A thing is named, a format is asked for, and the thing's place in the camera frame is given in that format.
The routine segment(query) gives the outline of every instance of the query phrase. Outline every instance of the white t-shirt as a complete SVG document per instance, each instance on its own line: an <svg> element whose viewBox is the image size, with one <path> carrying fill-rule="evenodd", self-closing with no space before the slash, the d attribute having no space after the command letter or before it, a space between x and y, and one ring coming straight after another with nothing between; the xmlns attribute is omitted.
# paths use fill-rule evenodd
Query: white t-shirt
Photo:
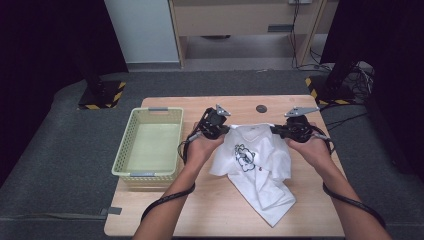
<svg viewBox="0 0 424 240"><path fill-rule="evenodd" d="M271 133L270 126L230 126L210 173L227 174L250 205L274 227L296 200L283 184L291 177L287 144Z"/></svg>

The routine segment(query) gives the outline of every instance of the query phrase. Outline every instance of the tabletop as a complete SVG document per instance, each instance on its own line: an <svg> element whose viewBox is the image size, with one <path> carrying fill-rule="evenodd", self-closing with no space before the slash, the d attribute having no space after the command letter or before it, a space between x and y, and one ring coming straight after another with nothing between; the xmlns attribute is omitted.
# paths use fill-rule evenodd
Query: tabletop
<svg viewBox="0 0 424 240"><path fill-rule="evenodd" d="M231 113L226 125L283 125L286 121L284 113L293 107L317 107L314 98L309 95L146 98L142 107L182 107L185 138L204 111L209 107L215 108L216 104ZM266 106L267 111L259 113L256 110L258 105ZM319 111L307 114L307 118L328 135ZM292 149L289 151L292 177L285 180L284 184L296 197L296 203L275 227L270 227L261 218L227 176L209 174L214 157L212 155L196 180L196 190L187 199L174 236L344 236L331 199L322 190L322 179L299 153ZM336 152L332 159L343 172ZM132 236L146 207L162 194L137 190L119 179L111 207L122 208L122 211L119 215L108 215L105 233L109 236Z"/></svg>

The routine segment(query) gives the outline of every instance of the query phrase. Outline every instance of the cartoon print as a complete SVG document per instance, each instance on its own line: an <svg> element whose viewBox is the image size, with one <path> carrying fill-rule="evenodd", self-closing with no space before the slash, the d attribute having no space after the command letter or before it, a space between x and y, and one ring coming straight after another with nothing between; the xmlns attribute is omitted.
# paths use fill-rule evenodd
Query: cartoon print
<svg viewBox="0 0 424 240"><path fill-rule="evenodd" d="M253 163L253 161L256 154L254 152L250 152L249 149L244 147L244 144L237 144L235 147L235 153L236 160L240 164L244 172L255 169L255 164Z"/></svg>

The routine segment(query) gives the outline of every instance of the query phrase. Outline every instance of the forearm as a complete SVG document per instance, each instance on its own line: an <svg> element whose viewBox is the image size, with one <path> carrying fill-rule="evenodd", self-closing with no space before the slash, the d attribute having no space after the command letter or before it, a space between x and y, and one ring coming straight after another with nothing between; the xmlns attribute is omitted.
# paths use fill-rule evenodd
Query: forearm
<svg viewBox="0 0 424 240"><path fill-rule="evenodd" d="M359 196L331 159L323 165L315 167L315 169L332 192L361 202ZM371 214L337 199L332 199L332 201L339 215L346 239L391 239Z"/></svg>
<svg viewBox="0 0 424 240"><path fill-rule="evenodd" d="M190 189L200 168L185 166L162 197ZM153 208L140 223L133 239L171 239L187 197L179 197Z"/></svg>

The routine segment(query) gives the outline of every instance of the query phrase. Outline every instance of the yellow-black hazard tape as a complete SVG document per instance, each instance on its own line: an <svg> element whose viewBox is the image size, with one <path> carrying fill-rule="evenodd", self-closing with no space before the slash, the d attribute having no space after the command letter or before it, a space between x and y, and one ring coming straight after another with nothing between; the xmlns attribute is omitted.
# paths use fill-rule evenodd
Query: yellow-black hazard tape
<svg viewBox="0 0 424 240"><path fill-rule="evenodd" d="M113 98L113 102L107 103L107 104L85 104L85 105L79 105L79 109L102 109L102 108L115 108L116 105L118 105L119 99L121 99L122 92L124 91L125 82L121 82L119 84L119 87L117 89L117 92L115 94L115 97Z"/></svg>
<svg viewBox="0 0 424 240"><path fill-rule="evenodd" d="M352 103L355 103L355 100L349 100L349 99L321 99L320 96L318 96L317 90L311 84L312 83L311 79L306 78L305 82L306 82L306 86L308 86L308 89L309 89L309 92L311 93L311 96L315 99L315 102L317 104L328 105L328 104L352 104Z"/></svg>

